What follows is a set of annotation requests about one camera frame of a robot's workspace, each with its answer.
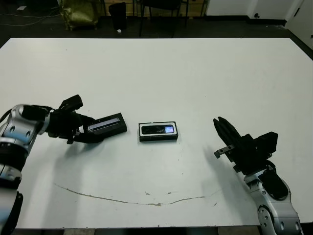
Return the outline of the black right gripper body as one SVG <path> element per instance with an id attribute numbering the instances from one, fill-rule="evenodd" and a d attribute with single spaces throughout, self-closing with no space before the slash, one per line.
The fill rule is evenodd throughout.
<path id="1" fill-rule="evenodd" d="M 259 145 L 258 141 L 249 134 L 241 136 L 236 147 L 231 145 L 228 148 L 232 150 L 234 155 L 231 162 L 235 164 L 234 169 L 236 172 L 249 175 L 263 170 L 267 166 L 269 158 L 268 148 Z"/>

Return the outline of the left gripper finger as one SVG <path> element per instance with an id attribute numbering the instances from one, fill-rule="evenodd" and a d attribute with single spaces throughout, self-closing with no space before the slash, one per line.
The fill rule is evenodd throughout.
<path id="1" fill-rule="evenodd" d="M 81 114 L 73 114 L 73 122 L 76 127 L 84 126 L 88 127 L 95 121 L 94 118 Z"/>
<path id="2" fill-rule="evenodd" d="M 99 143 L 102 142 L 104 138 L 101 135 L 94 135 L 88 133 L 80 133 L 74 137 L 75 142 L 81 143 Z"/>

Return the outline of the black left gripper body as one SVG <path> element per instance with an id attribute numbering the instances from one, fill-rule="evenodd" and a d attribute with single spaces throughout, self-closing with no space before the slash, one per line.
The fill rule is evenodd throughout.
<path id="1" fill-rule="evenodd" d="M 49 124 L 45 131 L 49 137 L 66 139 L 67 144 L 73 144 L 76 132 L 81 125 L 80 114 L 57 109 L 50 113 Z"/>

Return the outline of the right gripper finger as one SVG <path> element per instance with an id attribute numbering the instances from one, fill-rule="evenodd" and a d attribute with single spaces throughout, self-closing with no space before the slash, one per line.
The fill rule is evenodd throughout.
<path id="1" fill-rule="evenodd" d="M 236 129 L 235 127 L 227 121 L 225 118 L 214 118 L 213 119 L 214 127 L 218 133 L 218 136 L 226 145 L 226 150 L 222 151 L 222 149 L 217 150 L 214 155 L 218 159 L 222 154 L 226 154 L 230 161 L 233 161 L 232 150 L 228 148 L 234 142 L 234 138 L 236 137 Z"/>
<path id="2" fill-rule="evenodd" d="M 236 128 L 225 118 L 218 117 L 218 135 L 226 145 L 236 147 L 241 135 Z"/>

